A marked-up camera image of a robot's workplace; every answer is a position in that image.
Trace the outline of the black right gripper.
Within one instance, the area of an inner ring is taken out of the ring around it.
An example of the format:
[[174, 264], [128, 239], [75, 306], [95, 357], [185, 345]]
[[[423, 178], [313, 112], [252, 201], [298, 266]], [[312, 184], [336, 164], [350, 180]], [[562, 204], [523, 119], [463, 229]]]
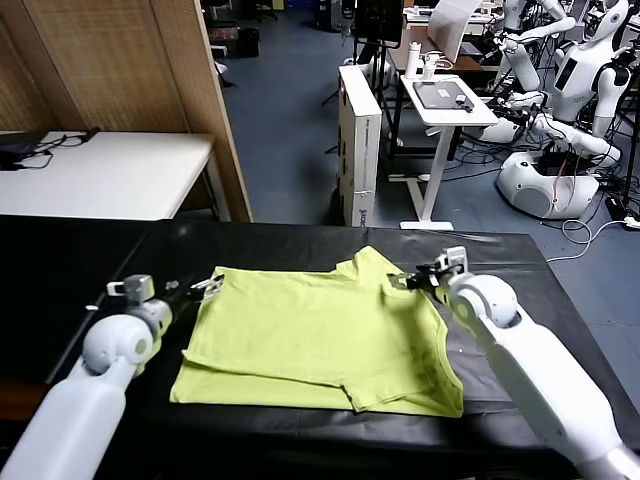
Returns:
[[415, 274], [388, 274], [391, 286], [398, 290], [420, 289], [436, 301], [450, 300], [450, 280], [454, 274], [446, 271], [447, 260], [441, 258], [416, 267]]

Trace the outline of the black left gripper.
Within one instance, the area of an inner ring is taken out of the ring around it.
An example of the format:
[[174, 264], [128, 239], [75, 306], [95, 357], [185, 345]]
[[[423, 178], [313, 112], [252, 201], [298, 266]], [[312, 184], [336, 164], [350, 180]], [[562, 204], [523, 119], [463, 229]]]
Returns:
[[202, 300], [209, 300], [221, 289], [224, 283], [223, 277], [213, 277], [199, 281], [187, 289], [176, 290], [180, 286], [177, 280], [168, 281], [165, 290], [170, 291], [166, 296], [166, 303], [169, 305], [172, 318], [178, 319], [182, 313], [194, 304]]

